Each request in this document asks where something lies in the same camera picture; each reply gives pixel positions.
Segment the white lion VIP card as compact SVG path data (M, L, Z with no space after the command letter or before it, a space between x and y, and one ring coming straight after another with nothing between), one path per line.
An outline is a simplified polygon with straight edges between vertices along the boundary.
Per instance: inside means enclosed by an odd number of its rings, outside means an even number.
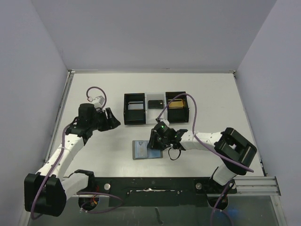
M147 149L148 141L136 140L134 141L134 158L135 159L145 159L148 157Z

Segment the grey card holder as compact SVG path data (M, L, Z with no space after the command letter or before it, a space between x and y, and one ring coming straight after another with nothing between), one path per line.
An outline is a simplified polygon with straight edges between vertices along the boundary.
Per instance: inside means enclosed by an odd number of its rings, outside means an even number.
M160 159L163 158L161 150L150 149L147 147L147 140L132 141L132 158L133 160Z

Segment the silver diamond VIP card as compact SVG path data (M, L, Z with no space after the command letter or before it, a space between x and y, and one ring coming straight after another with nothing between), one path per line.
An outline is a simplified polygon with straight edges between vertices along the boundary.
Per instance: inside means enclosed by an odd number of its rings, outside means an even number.
M128 110L143 110L144 103L143 103L143 101L129 102L127 109Z

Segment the black white sorting tray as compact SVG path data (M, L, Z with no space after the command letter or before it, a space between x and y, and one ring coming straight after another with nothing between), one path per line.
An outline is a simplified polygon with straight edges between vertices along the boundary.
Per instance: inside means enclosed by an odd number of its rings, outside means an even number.
M179 124L189 122L189 105L185 91L127 93L124 95L124 124L153 125L156 119Z

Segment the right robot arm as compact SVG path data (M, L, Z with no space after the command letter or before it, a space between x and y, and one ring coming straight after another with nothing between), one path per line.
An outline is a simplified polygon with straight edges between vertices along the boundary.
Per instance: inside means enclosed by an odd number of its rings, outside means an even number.
M233 128L226 128L222 132L202 133L188 129L174 130L159 122L150 132L147 147L149 149L165 150L206 150L221 158L222 164L217 167L209 181L212 191L219 193L235 176L244 176L247 172L254 172L250 168L257 148L244 136Z

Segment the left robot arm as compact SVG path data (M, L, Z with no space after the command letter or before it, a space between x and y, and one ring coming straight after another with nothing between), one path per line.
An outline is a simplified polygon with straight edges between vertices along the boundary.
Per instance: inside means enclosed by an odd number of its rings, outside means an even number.
M43 167L24 179L24 207L31 219L36 220L42 215L58 217L73 195L96 194L92 171L78 169L67 179L63 177L94 131L109 131L120 125L110 108L101 109L89 103L79 106L78 116L63 129L57 150Z

